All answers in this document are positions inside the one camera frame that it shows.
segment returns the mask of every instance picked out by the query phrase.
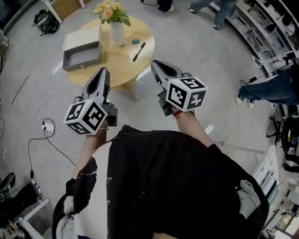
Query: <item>round wooden table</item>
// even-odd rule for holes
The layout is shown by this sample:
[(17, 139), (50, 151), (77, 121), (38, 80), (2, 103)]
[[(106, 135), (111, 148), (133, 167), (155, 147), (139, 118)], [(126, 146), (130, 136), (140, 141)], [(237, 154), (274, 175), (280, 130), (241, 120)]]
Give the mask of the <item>round wooden table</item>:
[[(84, 86), (96, 71), (102, 67), (106, 67), (110, 72), (110, 88), (118, 87), (126, 89), (131, 97), (136, 100), (128, 85), (136, 81), (138, 75), (150, 63), (154, 54), (155, 40), (150, 29), (144, 22), (132, 16), (129, 18), (131, 26), (123, 25), (125, 29), (125, 44), (121, 47), (115, 46), (110, 38), (110, 25), (106, 22), (101, 25), (103, 30), (102, 62), (67, 71), (67, 75), (72, 82)], [(100, 25), (100, 23), (100, 19), (92, 20), (81, 27), (80, 30)], [(139, 39), (138, 47), (132, 45), (133, 39)], [(133, 62), (133, 58), (143, 42), (146, 44), (136, 61)]]

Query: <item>black pen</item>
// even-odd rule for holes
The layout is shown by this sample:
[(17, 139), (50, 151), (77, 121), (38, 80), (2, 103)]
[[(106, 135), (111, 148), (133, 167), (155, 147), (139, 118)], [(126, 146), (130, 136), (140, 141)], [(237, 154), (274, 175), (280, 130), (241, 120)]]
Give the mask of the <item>black pen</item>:
[(140, 53), (140, 52), (141, 52), (141, 50), (144, 48), (144, 46), (145, 46), (145, 42), (144, 42), (144, 43), (142, 43), (142, 45), (141, 45), (141, 47), (140, 47), (139, 51), (138, 51), (138, 52), (137, 52), (137, 54), (134, 56), (134, 58), (133, 58), (133, 62), (134, 62), (134, 61), (136, 61), (136, 59), (137, 59), (137, 57), (138, 57), (139, 53)]

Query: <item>white cable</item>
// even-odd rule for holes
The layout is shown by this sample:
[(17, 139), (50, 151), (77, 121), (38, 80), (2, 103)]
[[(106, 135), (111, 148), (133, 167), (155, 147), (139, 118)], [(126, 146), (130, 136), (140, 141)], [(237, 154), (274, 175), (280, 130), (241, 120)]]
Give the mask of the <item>white cable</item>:
[(58, 115), (59, 115), (59, 118), (58, 118), (58, 125), (57, 125), (57, 127), (55, 128), (55, 130), (57, 130), (58, 127), (59, 127), (59, 125), (60, 125), (60, 110), (59, 110), (59, 107), (58, 107), (57, 105), (51, 103), (51, 102), (46, 102), (46, 103), (44, 103), (41, 107), (39, 107), (39, 109), (37, 110), (36, 114), (34, 115), (34, 117), (33, 117), (33, 119), (32, 119), (31, 121), (28, 121), (28, 122), (26, 122), (26, 123), (24, 123), (24, 124), (21, 125), (21, 127), (19, 128), (19, 131), (20, 131), (20, 129), (21, 129), (25, 124), (29, 124), (29, 123), (31, 123), (31, 122), (34, 120), (34, 118), (36, 117), (37, 113), (40, 111), (40, 109), (41, 109), (43, 106), (45, 106), (46, 104), (54, 105), (54, 106), (56, 106), (57, 109), (58, 109)]

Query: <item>gray floor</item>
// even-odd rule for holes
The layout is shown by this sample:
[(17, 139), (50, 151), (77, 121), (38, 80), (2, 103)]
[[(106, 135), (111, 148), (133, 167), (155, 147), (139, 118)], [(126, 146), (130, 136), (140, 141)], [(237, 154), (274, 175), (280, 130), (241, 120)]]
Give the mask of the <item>gray floor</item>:
[[(156, 42), (154, 59), (177, 65), (208, 85), (206, 103), (195, 111), (203, 126), (213, 124), (228, 143), (267, 150), (271, 142), (265, 135), (270, 124), (269, 116), (274, 110), (265, 101), (256, 102), (252, 110), (246, 102), (240, 107), (235, 105), (239, 81), (263, 74), (252, 66), (251, 50), (236, 30), (226, 23), (221, 31), (215, 31), (212, 27), (214, 12), (206, 8), (200, 14), (191, 14), (187, 0), (175, 0), (176, 10), (172, 13), (161, 13), (157, 7), (143, 5), (137, 0), (122, 2), (131, 16), (141, 19), (151, 29)], [(84, 136), (76, 135), (62, 122), (68, 105), (81, 88), (71, 83), (61, 68), (54, 74), (53, 70), (62, 61), (64, 35), (94, 18), (88, 12), (95, 3), (97, 1), (92, 1), (86, 9), (68, 17), (54, 35), (40, 37), (40, 32), (31, 27), (35, 13), (45, 8), (39, 1), (8, 33), (13, 47), (0, 74), (1, 115), (6, 123), (0, 153), (7, 170), (16, 173), (16, 185), (26, 182), (29, 177), (29, 139), (44, 136), (44, 118), (51, 118), (57, 124), (57, 108), (46, 105), (33, 122), (19, 131), (19, 127), (31, 120), (47, 101), (59, 106), (62, 117), (60, 127), (50, 140), (74, 162), (77, 161)], [(27, 76), (27, 82), (11, 106), (14, 95)], [(109, 94), (110, 101), (119, 109), (119, 126), (108, 131), (109, 138), (124, 124), (140, 130), (177, 130), (175, 120), (164, 117), (159, 107), (157, 94), (160, 87), (151, 74), (141, 78), (132, 88), (138, 96), (137, 102), (124, 91)], [(65, 192), (65, 183), (71, 177), (73, 165), (47, 141), (31, 142), (30, 156), (36, 181), (44, 197), (48, 197), (51, 205), (55, 206)], [(246, 163), (245, 156), (234, 160)]]

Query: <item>flower vase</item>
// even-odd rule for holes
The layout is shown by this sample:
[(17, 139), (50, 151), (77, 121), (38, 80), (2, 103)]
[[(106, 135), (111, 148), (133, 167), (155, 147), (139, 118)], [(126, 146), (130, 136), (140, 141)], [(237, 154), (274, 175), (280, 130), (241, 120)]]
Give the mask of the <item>flower vase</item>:
[(120, 47), (125, 44), (125, 30), (123, 28), (123, 25), (119, 21), (111, 22), (110, 24), (110, 36), (115, 45)]

